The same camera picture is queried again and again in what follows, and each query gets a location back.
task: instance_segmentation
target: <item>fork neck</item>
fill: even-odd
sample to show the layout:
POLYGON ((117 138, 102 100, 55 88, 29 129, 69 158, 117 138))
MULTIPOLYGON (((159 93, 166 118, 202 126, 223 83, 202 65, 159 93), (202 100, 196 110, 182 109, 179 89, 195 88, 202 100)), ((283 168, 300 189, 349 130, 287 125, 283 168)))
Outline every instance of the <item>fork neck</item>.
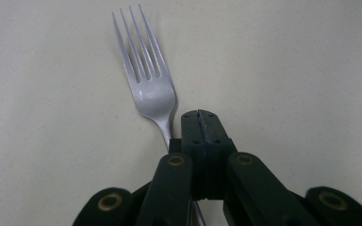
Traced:
POLYGON ((167 151, 170 148, 170 139, 173 138, 172 127, 169 121, 158 121, 157 126, 160 128, 163 135, 164 142, 166 144, 167 151))

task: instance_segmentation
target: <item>metal fork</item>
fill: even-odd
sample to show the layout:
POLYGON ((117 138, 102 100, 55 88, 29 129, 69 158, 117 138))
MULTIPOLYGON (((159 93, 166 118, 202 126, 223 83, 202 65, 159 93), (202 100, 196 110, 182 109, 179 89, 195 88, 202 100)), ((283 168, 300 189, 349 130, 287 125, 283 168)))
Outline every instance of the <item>metal fork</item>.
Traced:
MULTIPOLYGON (((170 73, 167 69, 163 55, 158 48, 157 41, 146 19, 146 16, 143 13, 142 7, 140 5, 139 7, 140 14, 145 23, 147 37, 150 42, 151 50, 155 61, 153 61, 150 57, 148 49, 142 39, 140 29, 137 26, 131 7, 129 9, 131 12, 132 20, 134 22, 134 26, 137 30, 140 49, 142 51, 144 59, 143 62, 141 60, 137 47, 131 38, 129 26, 124 18, 123 11, 121 9, 120 12, 123 17, 124 27, 130 42, 133 57, 130 56, 125 49, 122 33, 120 32, 116 17, 114 16, 114 13, 112 13, 114 29, 116 31, 119 48, 122 53, 125 74, 128 79, 128 84, 131 88, 134 103, 139 113, 143 117, 154 121, 158 125, 166 143, 166 148, 167 150, 169 150, 170 138, 173 137, 171 122, 173 121, 173 111, 177 104, 177 98, 175 95, 173 81, 170 77, 170 73), (131 59, 134 60, 135 68, 137 69, 138 73, 135 73, 131 59), (155 69, 154 62, 156 63, 158 72, 155 69)), ((197 202, 192 202, 190 225, 206 225, 197 202)))

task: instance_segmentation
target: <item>brass rivet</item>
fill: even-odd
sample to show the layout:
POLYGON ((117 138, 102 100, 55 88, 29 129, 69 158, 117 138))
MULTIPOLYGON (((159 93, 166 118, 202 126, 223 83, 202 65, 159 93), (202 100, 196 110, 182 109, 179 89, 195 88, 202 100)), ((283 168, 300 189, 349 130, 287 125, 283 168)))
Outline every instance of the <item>brass rivet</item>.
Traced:
POLYGON ((102 211, 114 210, 122 204, 122 200, 121 195, 113 192, 102 197, 98 202, 98 207, 102 211))
POLYGON ((241 165, 252 165, 254 163, 254 159, 248 155, 238 155, 237 161, 241 165))
POLYGON ((331 209, 344 211, 348 208, 348 203, 334 193, 323 191, 319 195, 319 200, 331 209))
POLYGON ((169 158, 168 163, 175 167, 182 166, 184 165, 184 158, 181 156, 172 156, 169 158))

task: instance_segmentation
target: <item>fork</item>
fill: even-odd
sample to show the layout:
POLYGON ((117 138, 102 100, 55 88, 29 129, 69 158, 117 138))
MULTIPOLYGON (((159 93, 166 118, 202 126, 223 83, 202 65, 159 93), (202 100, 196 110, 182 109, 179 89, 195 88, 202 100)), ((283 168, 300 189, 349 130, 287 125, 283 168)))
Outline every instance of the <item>fork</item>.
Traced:
MULTIPOLYGON (((137 26, 131 7, 129 7, 129 10, 131 12, 134 26, 137 30, 140 49, 142 51, 144 59, 143 62, 137 50, 136 44, 131 38, 129 26, 124 18, 123 11, 121 9, 120 12, 123 17, 124 27, 130 42, 133 57, 130 56, 125 49, 122 33, 120 32, 116 17, 114 16, 114 13, 112 13, 114 29, 116 31, 117 41, 119 43, 119 48, 122 54, 125 74, 127 76, 128 84, 131 88, 134 103, 140 115, 154 121, 160 128, 161 134, 163 135, 166 144, 166 148, 167 150, 169 150, 170 139, 173 137, 171 122, 173 121, 173 112, 177 105, 177 98, 175 95, 173 81, 170 77, 170 73, 167 69, 163 55, 161 54, 158 47, 151 26, 149 25, 148 20, 143 13, 142 7, 140 5, 139 7, 140 14, 145 24, 147 38, 151 46, 154 60, 151 59, 146 44, 142 39, 140 29, 137 26)), ((197 202, 192 202, 190 225, 206 225, 197 202)))

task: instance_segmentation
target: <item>fork tine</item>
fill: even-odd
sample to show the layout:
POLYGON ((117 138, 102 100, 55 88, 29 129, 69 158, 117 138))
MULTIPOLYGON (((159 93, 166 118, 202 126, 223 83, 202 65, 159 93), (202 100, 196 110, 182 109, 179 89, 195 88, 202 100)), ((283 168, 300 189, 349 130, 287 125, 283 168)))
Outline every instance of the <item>fork tine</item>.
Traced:
POLYGON ((152 63, 152 59, 149 56, 148 49, 146 48, 145 42, 142 40, 142 35, 140 34, 140 28, 137 26, 137 22, 135 21, 134 13, 132 12, 132 8, 130 7, 131 17, 134 22, 134 26, 137 28, 138 39, 140 40, 140 47, 143 52, 143 56, 145 58, 146 67, 148 68, 148 72, 151 75, 151 79, 157 76, 154 64, 152 63))
POLYGON ((145 13, 143 13, 142 7, 140 6, 140 14, 142 15, 142 19, 145 22, 146 31, 148 33, 149 42, 151 43, 152 51, 155 56, 156 64, 158 67, 158 70, 161 75, 170 76, 169 70, 167 69, 166 62, 164 61, 163 55, 160 52, 160 49, 158 48, 157 41, 155 39, 154 33, 152 32, 151 26, 148 23, 148 20, 146 19, 145 13))
POLYGON ((128 56, 127 51, 125 50, 122 33, 120 32, 119 25, 117 24, 116 17, 114 16, 114 12, 112 12, 114 30, 116 31, 117 41, 119 43, 120 52, 122 53, 123 65, 125 69, 125 74, 127 75, 128 82, 131 84, 137 83, 137 77, 134 73, 134 69, 131 64, 130 57, 128 56))
POLYGON ((131 33, 129 31, 128 24, 127 24, 127 22, 126 22, 126 20, 124 18, 123 11, 121 9, 120 9, 120 12, 121 12, 122 17, 123 17, 125 31, 127 32, 128 39, 130 41, 131 50, 132 50, 132 53, 134 55, 135 62, 137 64, 138 75, 140 76, 140 81, 142 82, 143 80, 147 80, 146 73, 145 73, 145 70, 143 69, 142 62, 140 61, 140 55, 138 54, 137 47, 135 47, 135 44, 134 44, 134 42, 133 42, 133 40, 131 38, 131 33))

